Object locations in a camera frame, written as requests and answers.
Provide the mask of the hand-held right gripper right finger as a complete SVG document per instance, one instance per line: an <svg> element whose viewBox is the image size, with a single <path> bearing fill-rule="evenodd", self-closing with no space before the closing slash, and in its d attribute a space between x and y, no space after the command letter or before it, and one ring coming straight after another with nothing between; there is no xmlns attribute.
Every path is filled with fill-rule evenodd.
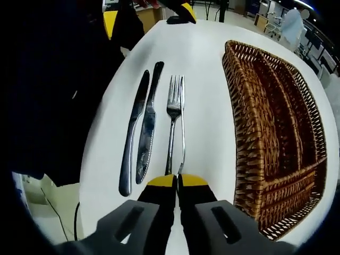
<svg viewBox="0 0 340 255"><path fill-rule="evenodd" d="M217 200L203 178L180 174L177 195L189 254L292 254L291 244L270 240L253 218Z"/></svg>

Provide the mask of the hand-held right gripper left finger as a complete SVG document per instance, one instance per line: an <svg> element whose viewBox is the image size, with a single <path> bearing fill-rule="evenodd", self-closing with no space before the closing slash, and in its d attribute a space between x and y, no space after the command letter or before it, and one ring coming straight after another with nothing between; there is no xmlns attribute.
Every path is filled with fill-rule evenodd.
<svg viewBox="0 0 340 255"><path fill-rule="evenodd" d="M78 244L82 254L165 254L174 223L177 178L157 177L138 200L127 200Z"/></svg>

